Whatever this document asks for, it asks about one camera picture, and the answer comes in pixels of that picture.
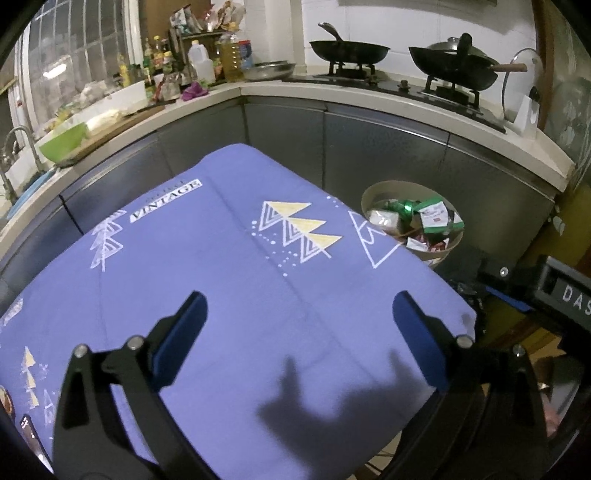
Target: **wooden cutting board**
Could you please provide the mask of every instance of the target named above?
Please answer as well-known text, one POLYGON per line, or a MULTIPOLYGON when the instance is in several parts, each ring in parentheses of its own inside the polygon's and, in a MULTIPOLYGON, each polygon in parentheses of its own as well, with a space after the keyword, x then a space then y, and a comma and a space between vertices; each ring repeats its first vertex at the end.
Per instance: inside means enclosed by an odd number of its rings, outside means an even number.
POLYGON ((56 166, 64 168, 77 164, 80 160, 83 160, 92 152, 94 152, 94 150, 105 145, 109 140, 114 139, 117 135, 121 135, 123 132, 130 129, 134 125, 143 122, 147 118, 161 112, 162 110, 164 110, 164 105, 158 105, 143 112, 135 113, 123 119, 121 122, 117 122, 115 125, 108 127, 98 135, 84 140, 77 149, 72 150, 66 158, 64 158, 61 162, 56 163, 56 166))

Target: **wok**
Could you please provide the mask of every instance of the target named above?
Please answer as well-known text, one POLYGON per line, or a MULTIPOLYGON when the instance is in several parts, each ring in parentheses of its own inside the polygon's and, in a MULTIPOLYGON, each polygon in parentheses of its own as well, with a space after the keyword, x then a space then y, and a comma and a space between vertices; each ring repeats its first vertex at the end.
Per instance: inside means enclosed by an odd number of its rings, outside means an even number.
POLYGON ((464 33, 457 51, 432 50, 410 47, 415 65, 428 76, 481 91, 490 87, 498 78, 497 72, 526 72, 524 64, 499 64, 496 60, 469 53, 472 37, 464 33))
POLYGON ((343 40, 336 29, 329 23, 318 24, 328 33, 334 35, 336 40, 318 40, 310 42, 312 50, 322 60, 332 63, 356 63, 361 65, 374 65, 386 58, 388 47, 343 40))

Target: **metal screw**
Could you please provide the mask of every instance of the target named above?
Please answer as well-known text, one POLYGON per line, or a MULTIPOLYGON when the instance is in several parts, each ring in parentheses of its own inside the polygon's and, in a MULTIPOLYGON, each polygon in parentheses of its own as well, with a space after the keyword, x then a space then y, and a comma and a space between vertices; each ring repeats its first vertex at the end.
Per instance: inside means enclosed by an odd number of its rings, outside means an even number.
POLYGON ((522 356, 525 356, 526 353, 527 352, 525 351, 525 348, 523 348, 520 344, 513 346, 513 354, 517 358, 521 358, 522 356))
POLYGON ((144 337, 140 335, 133 336, 127 340, 127 348, 130 350, 137 350, 144 344, 144 337))
POLYGON ((474 340, 469 335, 459 335, 456 337, 456 344, 460 348, 471 348, 474 345, 474 340))
POLYGON ((82 358, 88 353, 88 346, 84 343, 81 343, 76 348, 74 348, 74 356, 76 358, 82 358))

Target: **green bowl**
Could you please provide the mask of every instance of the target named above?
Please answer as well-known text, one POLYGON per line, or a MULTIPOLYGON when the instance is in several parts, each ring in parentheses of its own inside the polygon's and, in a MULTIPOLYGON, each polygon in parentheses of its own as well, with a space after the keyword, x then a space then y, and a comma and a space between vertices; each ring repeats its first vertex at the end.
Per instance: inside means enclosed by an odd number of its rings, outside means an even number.
POLYGON ((78 124, 44 143, 39 147, 39 150, 52 162, 61 162, 70 152, 80 146, 87 133, 86 124, 78 124))

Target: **blue cloth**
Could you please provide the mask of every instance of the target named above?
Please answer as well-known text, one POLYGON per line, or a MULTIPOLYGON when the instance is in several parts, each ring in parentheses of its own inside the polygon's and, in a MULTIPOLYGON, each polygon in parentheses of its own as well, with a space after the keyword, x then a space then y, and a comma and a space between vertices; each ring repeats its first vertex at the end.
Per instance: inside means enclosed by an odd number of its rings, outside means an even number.
POLYGON ((475 321, 363 217, 231 145, 87 233, 0 321, 0 384, 48 451, 72 349, 146 335, 192 290, 207 297, 209 318, 161 395, 225 480, 342 479, 404 427, 432 389, 392 319, 399 291, 453 335, 473 335, 475 321))

